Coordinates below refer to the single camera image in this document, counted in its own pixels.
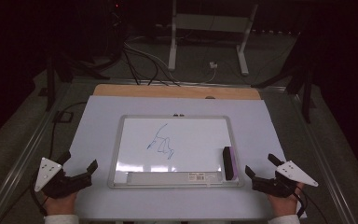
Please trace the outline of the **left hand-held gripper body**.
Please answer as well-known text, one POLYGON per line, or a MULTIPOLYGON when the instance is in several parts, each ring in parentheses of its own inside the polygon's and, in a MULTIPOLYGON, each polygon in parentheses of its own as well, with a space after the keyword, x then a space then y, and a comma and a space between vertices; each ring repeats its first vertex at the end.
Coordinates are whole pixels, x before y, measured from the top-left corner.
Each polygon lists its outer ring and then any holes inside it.
POLYGON ((67 176, 62 165, 56 161, 42 158, 34 184, 34 191, 42 191, 46 196, 53 199, 64 198, 91 186, 91 176, 87 169, 83 174, 67 176))

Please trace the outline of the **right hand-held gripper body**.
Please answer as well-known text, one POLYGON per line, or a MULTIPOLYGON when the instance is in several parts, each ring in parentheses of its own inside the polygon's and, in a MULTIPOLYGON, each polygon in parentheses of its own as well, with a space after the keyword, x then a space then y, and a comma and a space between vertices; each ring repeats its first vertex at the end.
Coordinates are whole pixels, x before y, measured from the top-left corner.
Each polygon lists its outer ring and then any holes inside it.
POLYGON ((304 172, 293 161, 286 161, 277 166, 275 176, 267 179, 252 174, 252 189, 279 198, 286 198, 295 193, 298 183, 318 187, 319 183, 304 172))

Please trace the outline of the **black and purple whiteboard eraser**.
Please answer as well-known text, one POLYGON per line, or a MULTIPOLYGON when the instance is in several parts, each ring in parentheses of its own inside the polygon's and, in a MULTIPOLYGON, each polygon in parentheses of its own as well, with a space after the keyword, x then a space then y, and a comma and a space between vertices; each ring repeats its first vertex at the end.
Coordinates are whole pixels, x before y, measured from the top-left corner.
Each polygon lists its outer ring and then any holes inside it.
POLYGON ((236 180, 238 178, 238 167, 233 147, 225 147, 223 149, 223 162, 226 181, 236 180))

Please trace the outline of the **silver framed whiteboard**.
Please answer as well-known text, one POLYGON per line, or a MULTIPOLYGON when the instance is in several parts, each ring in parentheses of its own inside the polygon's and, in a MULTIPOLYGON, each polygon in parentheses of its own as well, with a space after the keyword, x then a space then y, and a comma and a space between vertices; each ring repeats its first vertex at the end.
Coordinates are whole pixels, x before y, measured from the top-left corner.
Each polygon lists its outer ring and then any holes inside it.
POLYGON ((237 151, 225 116, 124 116, 108 178, 112 189, 241 187, 226 181, 223 149, 237 151))

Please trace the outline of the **person's right hand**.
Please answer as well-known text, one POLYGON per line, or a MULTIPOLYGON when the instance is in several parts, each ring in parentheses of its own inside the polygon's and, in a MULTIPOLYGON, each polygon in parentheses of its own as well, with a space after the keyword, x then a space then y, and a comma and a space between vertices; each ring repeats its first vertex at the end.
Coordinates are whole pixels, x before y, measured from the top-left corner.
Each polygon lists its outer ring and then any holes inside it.
POLYGON ((275 197, 267 195, 270 202, 273 214, 275 217, 283 217, 296 214, 297 200, 299 193, 303 189, 304 184, 298 183, 294 195, 290 195, 286 198, 275 197))

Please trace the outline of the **person's left hand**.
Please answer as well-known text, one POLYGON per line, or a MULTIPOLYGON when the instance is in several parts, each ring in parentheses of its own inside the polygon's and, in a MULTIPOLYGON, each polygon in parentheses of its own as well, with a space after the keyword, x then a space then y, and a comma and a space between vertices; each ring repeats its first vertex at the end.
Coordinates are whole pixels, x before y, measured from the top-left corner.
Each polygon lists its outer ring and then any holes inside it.
POLYGON ((53 199, 47 197, 45 199, 45 209, 49 216, 53 215, 73 215, 75 213, 77 193, 72 193, 64 198, 53 199))

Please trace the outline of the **black square floor socket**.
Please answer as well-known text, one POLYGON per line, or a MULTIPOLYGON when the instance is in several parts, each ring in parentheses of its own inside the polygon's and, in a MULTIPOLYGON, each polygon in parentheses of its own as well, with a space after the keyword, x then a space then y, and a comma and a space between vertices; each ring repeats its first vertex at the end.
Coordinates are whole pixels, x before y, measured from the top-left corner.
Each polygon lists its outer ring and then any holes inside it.
POLYGON ((71 123, 74 117, 73 112, 58 111, 53 119, 54 123, 71 123))

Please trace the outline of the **large white table sheet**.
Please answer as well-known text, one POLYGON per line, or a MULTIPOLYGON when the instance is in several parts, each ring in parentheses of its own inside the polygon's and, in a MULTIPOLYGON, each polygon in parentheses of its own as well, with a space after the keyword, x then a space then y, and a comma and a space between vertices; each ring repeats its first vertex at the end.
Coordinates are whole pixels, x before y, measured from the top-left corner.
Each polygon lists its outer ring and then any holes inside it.
POLYGON ((272 177, 268 155, 284 156, 266 104, 261 100, 105 97, 89 98, 64 169, 81 173, 91 161, 99 167, 92 185, 81 190, 76 211, 100 220, 255 220, 272 217, 265 194, 241 188, 110 189, 107 185, 119 120, 124 115, 227 116, 240 168, 272 177))

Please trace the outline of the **black tripod stand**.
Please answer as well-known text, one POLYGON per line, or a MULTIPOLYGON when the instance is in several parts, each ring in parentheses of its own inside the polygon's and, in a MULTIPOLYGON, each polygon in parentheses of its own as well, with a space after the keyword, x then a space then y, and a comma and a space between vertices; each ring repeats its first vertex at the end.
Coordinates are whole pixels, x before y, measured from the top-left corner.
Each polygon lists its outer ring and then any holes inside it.
POLYGON ((78 60, 70 57, 62 51, 48 51, 46 58, 46 72, 47 72, 47 88, 45 94, 48 97, 46 110, 49 111, 57 97, 55 89, 55 77, 58 77, 62 82, 71 82, 74 78, 73 73, 71 72, 70 67, 73 66, 83 72, 88 76, 94 77, 96 79, 107 80, 108 77, 104 77, 87 67, 85 64, 81 63, 78 60))
POLYGON ((286 86, 285 91, 288 94, 298 94, 300 90, 302 93, 302 106, 301 114, 307 123, 310 123, 310 97, 312 85, 313 66, 310 64, 299 64, 287 71, 280 72, 275 77, 267 79, 263 82, 252 84, 252 88, 265 89, 277 81, 286 77, 291 77, 289 84, 286 86))

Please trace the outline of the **dark equipment rack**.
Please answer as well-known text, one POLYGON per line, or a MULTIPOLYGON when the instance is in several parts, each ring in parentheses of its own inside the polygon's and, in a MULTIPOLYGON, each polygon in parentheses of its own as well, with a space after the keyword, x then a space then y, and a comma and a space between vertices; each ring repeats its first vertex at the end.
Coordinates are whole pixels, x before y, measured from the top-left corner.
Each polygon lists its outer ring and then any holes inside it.
POLYGON ((103 55, 115 63, 121 57, 126 35, 124 0, 102 0, 106 44, 103 55))

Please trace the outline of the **white metal stand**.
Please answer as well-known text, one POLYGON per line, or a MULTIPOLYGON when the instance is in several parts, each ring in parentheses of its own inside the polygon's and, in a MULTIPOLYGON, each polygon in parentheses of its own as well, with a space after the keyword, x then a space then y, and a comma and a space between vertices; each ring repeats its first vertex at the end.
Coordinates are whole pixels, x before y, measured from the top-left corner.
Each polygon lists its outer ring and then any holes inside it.
POLYGON ((176 66, 176 33, 177 30, 199 30, 214 32, 242 33, 243 39, 236 46, 236 53, 242 75, 249 74, 248 64, 245 59, 245 47, 252 30, 258 5, 252 4, 250 14, 247 17, 213 16, 202 14, 184 14, 177 12, 177 0, 172 0, 172 34, 171 47, 168 60, 168 69, 175 70, 176 66))

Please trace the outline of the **grey metal floor rail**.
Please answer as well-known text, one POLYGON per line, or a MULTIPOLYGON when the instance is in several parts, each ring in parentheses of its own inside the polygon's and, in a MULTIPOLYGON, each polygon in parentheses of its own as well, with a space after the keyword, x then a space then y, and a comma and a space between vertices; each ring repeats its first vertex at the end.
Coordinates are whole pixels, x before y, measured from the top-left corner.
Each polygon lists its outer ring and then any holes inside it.
POLYGON ((310 145, 310 151, 314 163, 318 167, 319 174, 323 177, 324 187, 328 190, 330 199, 333 201, 337 213, 342 224, 357 224, 353 212, 349 207, 348 201, 345 198, 342 187, 337 182, 337 178, 331 168, 330 162, 326 155, 320 141, 312 130, 311 123, 307 123, 304 119, 301 106, 302 102, 297 95, 289 95, 291 105, 296 112, 296 119, 299 121, 302 131, 306 135, 306 140, 310 145))
POLYGON ((0 217, 4 214, 9 199, 20 182, 30 160, 33 158, 48 125, 53 121, 55 113, 59 109, 62 99, 65 97, 70 86, 70 83, 63 83, 58 88, 56 98, 50 110, 43 114, 26 147, 9 170, 0 187, 0 217))

